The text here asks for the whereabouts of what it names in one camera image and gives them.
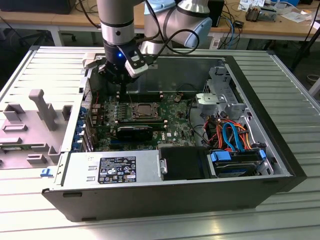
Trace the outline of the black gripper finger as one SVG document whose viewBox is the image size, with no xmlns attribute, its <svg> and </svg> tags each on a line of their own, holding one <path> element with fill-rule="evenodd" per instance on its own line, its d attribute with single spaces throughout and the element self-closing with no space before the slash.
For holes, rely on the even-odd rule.
<svg viewBox="0 0 320 240">
<path fill-rule="evenodd" d="M 111 96 L 125 94 L 125 69 L 124 67 L 106 61 L 98 66 L 98 74 L 103 91 Z"/>
<path fill-rule="evenodd" d="M 127 85 L 133 84 L 137 81 L 138 77 L 131 77 L 129 74 L 124 75 L 124 99 L 130 99 L 129 93 L 127 93 Z"/>
</svg>

